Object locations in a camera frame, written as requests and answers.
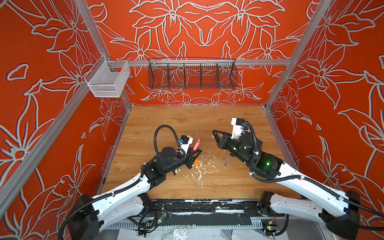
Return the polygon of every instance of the red crayon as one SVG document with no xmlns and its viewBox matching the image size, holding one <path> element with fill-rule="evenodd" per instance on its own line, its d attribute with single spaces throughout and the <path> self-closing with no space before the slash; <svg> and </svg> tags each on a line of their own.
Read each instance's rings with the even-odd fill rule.
<svg viewBox="0 0 384 240">
<path fill-rule="evenodd" d="M 195 146 L 193 147 L 193 150 L 195 151 L 197 149 L 197 147 L 199 146 L 200 144 L 200 138 L 197 140 Z"/>
</svg>

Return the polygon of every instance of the white paint splatter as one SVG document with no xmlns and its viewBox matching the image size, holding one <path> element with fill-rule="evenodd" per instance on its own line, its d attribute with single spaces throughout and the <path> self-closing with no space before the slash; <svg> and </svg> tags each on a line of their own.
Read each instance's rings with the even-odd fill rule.
<svg viewBox="0 0 384 240">
<path fill-rule="evenodd" d="M 199 170 L 199 173 L 200 173 L 200 176 L 199 176 L 198 181 L 203 177 L 203 175 L 201 175 L 201 171 L 200 170 Z"/>
<path fill-rule="evenodd" d="M 216 212 L 173 212 L 173 215 L 192 215 L 192 214 L 200 214 L 200 215 L 208 215 L 215 214 Z"/>
<path fill-rule="evenodd" d="M 190 183 L 192 183 L 186 176 L 184 176 Z"/>
</svg>

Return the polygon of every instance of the white wire basket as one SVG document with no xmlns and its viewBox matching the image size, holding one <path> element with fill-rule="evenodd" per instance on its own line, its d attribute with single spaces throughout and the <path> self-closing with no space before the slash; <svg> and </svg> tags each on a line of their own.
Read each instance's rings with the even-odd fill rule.
<svg viewBox="0 0 384 240">
<path fill-rule="evenodd" d="M 109 67 L 104 56 L 93 66 L 92 70 L 96 70 L 94 74 L 88 74 L 85 81 L 89 89 L 95 97 L 98 98 L 118 98 L 124 89 L 127 79 L 131 73 L 128 62 L 125 61 L 121 71 L 116 68 Z"/>
</svg>

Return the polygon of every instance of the black cable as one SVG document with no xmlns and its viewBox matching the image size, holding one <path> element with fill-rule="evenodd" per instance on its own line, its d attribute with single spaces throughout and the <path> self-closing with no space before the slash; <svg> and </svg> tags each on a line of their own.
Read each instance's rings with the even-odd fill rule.
<svg viewBox="0 0 384 240">
<path fill-rule="evenodd" d="M 329 194 L 335 196 L 336 198 L 339 198 L 340 195 L 335 193 L 334 191 L 332 191 L 331 189 L 323 186 L 322 184 L 318 183 L 317 181 L 311 179 L 311 178 L 307 178 L 307 177 L 304 177 L 304 180 L 306 181 L 309 181 L 310 183 L 313 183 L 314 185 L 320 187 L 321 189 L 325 190 L 326 192 L 328 192 Z M 361 204 L 358 204 L 358 203 L 355 203 L 354 201 L 351 201 L 349 199 L 346 199 L 346 198 L 342 198 L 342 200 L 346 203 L 348 203 L 349 205 L 352 205 L 352 206 L 355 206 L 361 210 L 364 210 L 364 211 L 367 211 L 367 212 L 370 212 L 374 215 L 377 215 L 381 218 L 384 219 L 384 214 L 379 212 L 379 211 L 376 211 L 374 209 L 370 209 L 369 207 L 366 207 L 366 206 L 363 206 Z M 371 230 L 371 231 L 384 231 L 384 227 L 371 227 L 371 226 L 364 226 L 364 225 L 360 225 L 359 228 L 361 229 L 365 229 L 365 230 Z"/>
<path fill-rule="evenodd" d="M 283 229 L 280 232 L 275 233 L 275 236 L 279 236 L 279 235 L 283 234 L 285 232 L 285 230 L 287 230 L 288 222 L 289 222 L 289 214 L 285 214 L 285 224 L 284 224 L 284 227 L 283 227 Z"/>
<path fill-rule="evenodd" d="M 370 230 L 370 231 L 384 232 L 384 227 L 371 227 L 371 226 L 359 225 L 359 228 L 365 229 L 365 230 Z"/>
<path fill-rule="evenodd" d="M 141 225 L 140 223 L 138 223 L 136 220 L 134 220 L 132 217 L 127 217 L 127 219 L 129 219 L 131 222 L 133 222 L 136 226 L 140 226 L 142 229 L 151 229 L 153 228 L 153 226 L 145 226 L 145 225 Z"/>
<path fill-rule="evenodd" d="M 161 125 L 161 126 L 159 126 L 156 129 L 155 134 L 153 135 L 153 146 L 155 147 L 156 154 L 159 153 L 159 150 L 157 149 L 157 133 L 160 131 L 160 129 L 162 129 L 164 127 L 169 128 L 172 131 L 173 135 L 175 136 L 176 142 L 177 142 L 177 149 L 180 149 L 182 151 L 183 156 L 181 156 L 181 157 L 185 157 L 186 153 L 185 153 L 184 149 L 182 149 L 180 147 L 179 138 L 177 137 L 177 134 L 176 134 L 175 130 L 171 126 L 169 126 L 169 125 Z"/>
<path fill-rule="evenodd" d="M 253 141 L 254 141 L 253 151 L 255 151 L 255 149 L 257 151 L 258 149 L 257 149 L 256 134 L 255 134 L 255 132 L 254 132 L 254 130 L 252 128 L 252 125 L 248 121 L 246 121 L 245 124 L 249 127 L 249 129 L 250 129 L 250 131 L 252 133 L 252 137 L 253 137 Z M 253 153 L 252 157 L 251 157 L 251 163 L 249 164 L 249 171 L 250 172 L 253 172 L 253 169 L 254 169 L 255 161 L 253 161 L 253 160 L 255 159 L 255 156 L 256 156 L 256 154 Z M 278 179 L 266 180 L 266 179 L 262 179 L 262 178 L 257 177 L 255 174 L 252 174 L 252 177 L 254 179 L 260 181 L 260 182 L 263 182 L 263 183 L 276 183 L 276 182 L 282 182 L 282 181 L 286 181 L 286 180 L 290 180 L 290 179 L 300 179 L 301 178 L 300 175 L 291 175 L 291 176 L 286 176 L 286 177 L 282 177 L 282 178 L 278 178 Z M 313 180 L 311 178 L 307 178 L 307 177 L 304 177 L 303 179 L 308 181 L 308 182 L 310 182 L 310 183 L 312 183 L 312 184 L 314 184 L 314 185 L 316 185 L 316 186 L 318 186 L 318 187 L 320 187 L 321 189 L 325 190 L 326 192 L 328 192 L 332 196 L 334 196 L 336 198 L 340 198 L 339 194 L 335 193 L 334 191 L 332 191 L 331 189 L 325 187 L 324 185 L 318 183 L 317 181 L 315 181 L 315 180 Z M 353 206 L 355 206 L 355 207 L 357 207 L 359 209 L 365 210 L 367 212 L 370 212 L 370 213 L 372 213 L 374 215 L 377 215 L 377 216 L 379 216 L 379 217 L 384 219 L 384 214 L 379 212 L 379 211 L 376 211 L 374 209 L 370 209 L 368 207 L 365 207 L 365 206 L 363 206 L 361 204 L 355 203 L 354 201 L 351 201 L 351 200 L 346 199 L 344 197 L 342 198 L 342 200 L 344 202 L 350 204 L 350 205 L 353 205 Z M 372 230 L 372 231 L 384 231 L 384 227 L 371 227 L 371 226 L 360 225 L 359 228 L 366 229 L 366 230 Z"/>
<path fill-rule="evenodd" d="M 245 121 L 245 125 L 248 126 L 249 130 L 251 131 L 252 137 L 253 137 L 253 153 L 252 153 L 250 163 L 249 163 L 249 172 L 253 172 L 253 164 L 256 162 L 256 158 L 257 158 L 257 155 L 255 152 L 258 152 L 257 137 L 256 137 L 255 131 L 253 130 L 251 123 L 248 121 Z"/>
<path fill-rule="evenodd" d="M 291 175 L 291 176 L 286 176 L 286 177 L 277 178 L 277 179 L 273 179 L 273 180 L 266 180 L 266 179 L 262 179 L 262 178 L 257 177 L 255 174 L 252 174 L 252 177 L 254 179 L 256 179 L 257 181 L 260 181 L 263 183 L 275 183 L 275 182 L 282 182 L 282 181 L 286 181 L 286 180 L 301 178 L 300 175 Z"/>
<path fill-rule="evenodd" d="M 140 174 L 140 178 L 142 178 L 144 176 L 144 165 L 141 166 L 141 174 Z M 101 199 L 105 199 L 107 197 L 112 197 L 113 195 L 116 195 L 116 194 L 119 194 L 123 191 L 126 191 L 130 188 L 132 188 L 133 186 L 135 186 L 136 184 L 138 184 L 141 179 L 137 179 L 134 183 L 132 183 L 131 185 L 129 186 L 126 186 L 126 187 L 123 187 L 119 190 L 116 190 L 114 191 L 114 193 L 110 192 L 110 193 L 107 193 L 107 194 L 104 194 L 104 195 L 101 195 L 101 196 L 98 196 L 97 198 L 94 198 L 92 199 L 90 202 L 84 204 L 83 206 L 79 207 L 78 209 L 76 209 L 72 214 L 70 214 L 63 222 L 63 224 L 60 226 L 59 228 L 59 231 L 57 232 L 57 238 L 58 240 L 63 240 L 63 232 L 64 232 L 64 229 L 65 229 L 65 226 L 68 224 L 68 222 L 78 213 L 80 212 L 81 210 L 83 210 L 84 208 L 86 208 L 87 206 L 101 200 Z"/>
<path fill-rule="evenodd" d="M 163 211 L 163 212 L 167 213 L 167 211 L 165 211 L 163 209 L 153 209 L 153 210 L 160 210 L 160 211 Z M 149 231 L 147 233 L 153 232 L 159 226 L 159 220 L 158 219 L 156 219 L 156 221 L 155 221 L 155 227 L 151 231 Z"/>
<path fill-rule="evenodd" d="M 145 217 L 147 217 L 149 214 L 151 213 L 154 213 L 155 214 L 155 218 L 153 218 L 153 222 L 152 222 L 152 225 L 150 226 L 150 229 L 153 228 L 151 231 L 147 231 L 146 229 L 144 230 L 141 230 L 141 223 L 142 221 L 144 220 Z M 146 237 L 147 233 L 150 233 L 150 232 L 153 232 L 155 229 L 157 228 L 157 212 L 156 211 L 150 211 L 149 213 L 147 213 L 146 215 L 143 215 L 139 221 L 139 225 L 137 226 L 137 229 L 139 231 L 139 235 L 144 235 Z"/>
</svg>

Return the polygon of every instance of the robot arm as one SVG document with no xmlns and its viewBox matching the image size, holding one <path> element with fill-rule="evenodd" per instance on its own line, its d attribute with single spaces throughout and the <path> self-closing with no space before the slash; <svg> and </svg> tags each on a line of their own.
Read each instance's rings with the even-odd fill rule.
<svg viewBox="0 0 384 240">
<path fill-rule="evenodd" d="M 346 193 L 328 187 L 285 164 L 281 159 L 263 152 L 262 141 L 256 138 L 249 122 L 232 118 L 231 124 L 232 134 L 212 131 L 219 148 L 228 150 L 231 156 L 246 164 L 250 168 L 250 175 L 258 181 L 284 185 L 307 198 L 291 199 L 272 192 L 263 192 L 258 203 L 261 213 L 269 216 L 276 213 L 290 214 L 306 218 L 325 225 L 331 232 L 346 239 L 355 239 L 359 228 L 369 228 L 359 226 L 359 208 L 383 216 L 380 212 L 361 206 L 358 193 Z"/>
<path fill-rule="evenodd" d="M 156 152 L 156 135 L 162 127 L 164 125 L 155 132 Z M 182 135 L 181 139 L 176 140 L 178 153 L 172 147 L 165 147 L 148 163 L 144 163 L 141 166 L 141 173 L 131 180 L 102 195 L 92 198 L 88 195 L 81 196 L 60 227 L 58 238 L 62 238 L 65 225 L 68 225 L 72 240 L 92 240 L 106 227 L 122 219 L 139 214 L 145 216 L 153 211 L 153 202 L 146 192 L 165 181 L 167 173 L 173 172 L 175 175 L 177 169 L 183 165 L 192 168 L 195 159 L 202 153 L 200 149 L 193 150 L 189 147 L 193 142 L 192 137 Z"/>
</svg>

